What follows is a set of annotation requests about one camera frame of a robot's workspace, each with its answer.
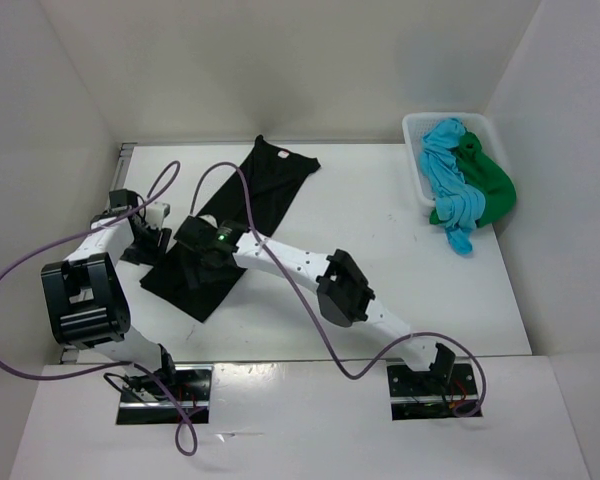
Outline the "black t-shirt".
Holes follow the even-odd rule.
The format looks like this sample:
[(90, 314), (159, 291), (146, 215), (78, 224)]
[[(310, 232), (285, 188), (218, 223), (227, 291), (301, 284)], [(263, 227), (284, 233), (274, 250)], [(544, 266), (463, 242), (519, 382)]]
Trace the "black t-shirt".
[(248, 227), (248, 211), (258, 233), (272, 235), (304, 182), (321, 165), (316, 158), (281, 149), (258, 136), (239, 168), (192, 221), (183, 222), (176, 234), (184, 241), (175, 242), (140, 280), (142, 289), (200, 322), (221, 305), (245, 270), (231, 260), (220, 264), (217, 256), (206, 257), (193, 248), (217, 239), (221, 227)]

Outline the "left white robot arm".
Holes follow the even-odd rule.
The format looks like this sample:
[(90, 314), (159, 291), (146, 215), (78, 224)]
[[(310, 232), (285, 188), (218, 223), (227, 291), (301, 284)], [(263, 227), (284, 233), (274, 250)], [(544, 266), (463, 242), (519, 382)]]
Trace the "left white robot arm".
[(58, 344), (124, 362), (132, 389), (164, 400), (177, 392), (180, 377), (166, 348), (132, 326), (116, 273), (120, 261), (154, 266), (166, 253), (170, 205), (141, 208), (141, 199), (128, 189), (110, 192), (109, 208), (92, 218), (90, 233), (64, 260), (45, 265), (41, 280)]

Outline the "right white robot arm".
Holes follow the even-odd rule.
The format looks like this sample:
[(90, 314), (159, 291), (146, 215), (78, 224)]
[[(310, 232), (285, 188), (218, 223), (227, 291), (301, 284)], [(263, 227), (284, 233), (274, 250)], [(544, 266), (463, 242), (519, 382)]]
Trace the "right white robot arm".
[[(350, 253), (337, 249), (316, 253), (276, 241), (253, 224), (188, 216), (175, 234), (175, 250), (183, 258), (185, 278), (195, 287), (227, 282), (230, 273), (254, 270), (288, 282), (314, 324), (336, 366), (350, 379), (366, 374), (385, 356), (419, 367), (418, 380), (430, 393), (442, 392), (453, 381), (456, 355), (447, 346), (420, 344), (426, 332), (414, 332), (392, 313), (369, 285)], [(321, 322), (359, 330), (385, 345), (369, 365), (354, 374), (345, 369)]]

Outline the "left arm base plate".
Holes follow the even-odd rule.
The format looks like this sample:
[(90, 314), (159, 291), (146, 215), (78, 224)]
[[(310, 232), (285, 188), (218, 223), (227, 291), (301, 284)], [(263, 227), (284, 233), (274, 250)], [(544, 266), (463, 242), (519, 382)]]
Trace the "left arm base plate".
[[(123, 377), (106, 374), (107, 381), (119, 393), (116, 424), (176, 425), (182, 419), (173, 403), (148, 377)], [(178, 368), (168, 387), (193, 424), (207, 424), (210, 416), (212, 368)]]

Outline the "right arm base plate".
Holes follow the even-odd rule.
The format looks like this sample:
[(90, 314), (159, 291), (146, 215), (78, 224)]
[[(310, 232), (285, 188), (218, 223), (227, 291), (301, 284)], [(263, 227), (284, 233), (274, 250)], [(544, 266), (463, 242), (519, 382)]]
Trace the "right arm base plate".
[(475, 407), (479, 397), (468, 363), (456, 363), (448, 383), (406, 365), (389, 364), (386, 370), (393, 421), (459, 418)]

